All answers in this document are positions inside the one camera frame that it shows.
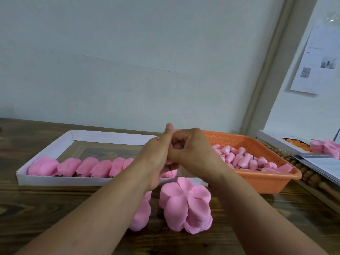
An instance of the white box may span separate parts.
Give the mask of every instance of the white box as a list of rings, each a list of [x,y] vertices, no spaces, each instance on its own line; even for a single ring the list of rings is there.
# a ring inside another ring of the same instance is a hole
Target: white box
[[[56,177],[56,176],[33,176],[27,175],[28,167],[38,158],[49,156],[57,159],[74,141],[87,141],[98,143],[144,145],[149,139],[155,136],[127,133],[96,132],[96,131],[68,131],[58,139],[49,144],[46,148],[35,155],[31,160],[16,171],[16,178],[19,185],[36,186],[102,186],[112,178],[85,178],[85,177]],[[189,178],[195,185],[208,186],[203,180],[197,177]],[[177,178],[161,178],[159,185],[169,182],[176,182]]]
[[[257,137],[264,140],[265,142],[272,145],[273,147],[275,147],[277,149],[282,149],[282,150],[286,151],[288,154],[292,154],[292,155],[299,154],[299,153],[308,153],[308,152],[303,150],[303,149],[300,149],[297,146],[290,144],[288,141],[285,141],[282,138],[297,139],[297,140],[302,141],[302,142],[304,142],[308,145],[310,144],[310,140],[306,140],[304,138],[294,136],[294,135],[291,135],[291,134],[269,133],[269,132],[266,132],[266,131],[259,131],[257,133]]]

